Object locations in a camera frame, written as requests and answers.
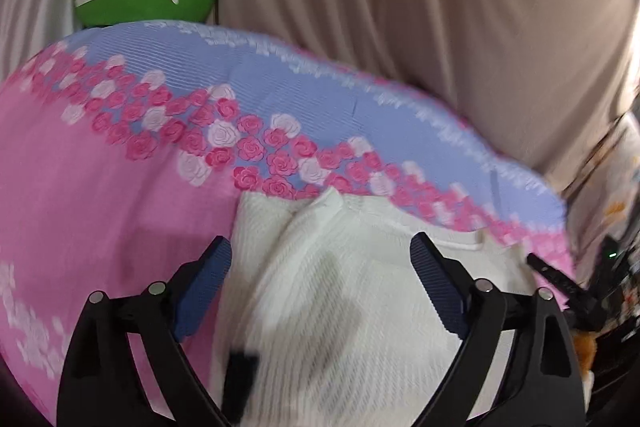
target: floral fabric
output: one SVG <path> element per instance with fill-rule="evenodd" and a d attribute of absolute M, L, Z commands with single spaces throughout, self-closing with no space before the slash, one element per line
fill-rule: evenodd
<path fill-rule="evenodd" d="M 170 277 L 230 235 L 242 190 L 385 196 L 440 226 L 521 241 L 572 275 L 564 205 L 537 175 L 423 93 L 274 39 L 94 28 L 1 89 L 0 347 L 50 419 L 86 296 Z M 204 382 L 211 325 L 185 346 Z"/>

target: knit sweater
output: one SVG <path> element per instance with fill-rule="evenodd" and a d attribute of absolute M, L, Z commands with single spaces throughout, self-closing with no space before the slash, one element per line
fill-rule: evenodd
<path fill-rule="evenodd" d="M 258 357 L 242 426 L 411 425 L 460 347 L 410 263 L 422 230 L 472 277 L 534 290 L 521 248 L 435 227 L 385 198 L 244 193 L 214 336 L 214 400 L 229 353 L 242 351 Z M 490 407 L 509 346 L 507 335 L 472 415 Z"/>

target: metal screw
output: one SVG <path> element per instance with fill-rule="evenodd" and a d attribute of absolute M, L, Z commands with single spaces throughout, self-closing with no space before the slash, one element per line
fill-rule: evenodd
<path fill-rule="evenodd" d="M 149 286 L 148 290 L 151 295 L 160 295 L 166 289 L 166 284 L 161 281 L 154 282 L 151 286 Z"/>
<path fill-rule="evenodd" d="M 103 297 L 104 293 L 102 293 L 101 291 L 93 292 L 91 295 L 89 295 L 89 302 L 91 302 L 91 304 L 97 304 L 102 300 Z"/>
<path fill-rule="evenodd" d="M 538 288 L 538 295 L 545 299 L 545 301 L 550 301 L 554 298 L 554 294 L 549 288 Z"/>
<path fill-rule="evenodd" d="M 494 285 L 491 284 L 491 281 L 488 279 L 478 279 L 476 281 L 476 288 L 478 288 L 481 292 L 489 293 L 494 289 Z"/>

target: blue gripper pad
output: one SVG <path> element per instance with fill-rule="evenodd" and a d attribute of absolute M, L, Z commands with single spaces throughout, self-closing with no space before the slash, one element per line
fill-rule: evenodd
<path fill-rule="evenodd" d="M 415 235 L 411 240 L 411 264 L 422 286 L 427 290 L 442 325 L 450 333 L 457 334 L 460 340 L 464 340 L 468 333 L 465 301 L 444 268 L 442 254 L 426 234 L 424 234 L 426 238 L 424 241 L 420 237 L 422 234 Z"/>
<path fill-rule="evenodd" d="M 207 309 L 225 280 L 231 266 L 231 243 L 222 238 L 203 254 L 204 263 L 178 302 L 175 311 L 174 337 L 181 342 L 195 333 Z"/>

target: folded garment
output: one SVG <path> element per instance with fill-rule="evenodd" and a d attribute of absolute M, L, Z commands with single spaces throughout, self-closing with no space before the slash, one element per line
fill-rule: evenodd
<path fill-rule="evenodd" d="M 534 289 L 518 245 L 434 227 L 385 198 L 334 188 L 314 201 L 244 193 L 214 337 L 216 402 L 224 410 L 226 364 L 241 353 L 257 362 L 243 426 L 411 425 L 461 342 L 410 262 L 411 238 L 422 230 L 473 277 L 504 291 Z M 510 340 L 472 415 L 489 409 Z"/>

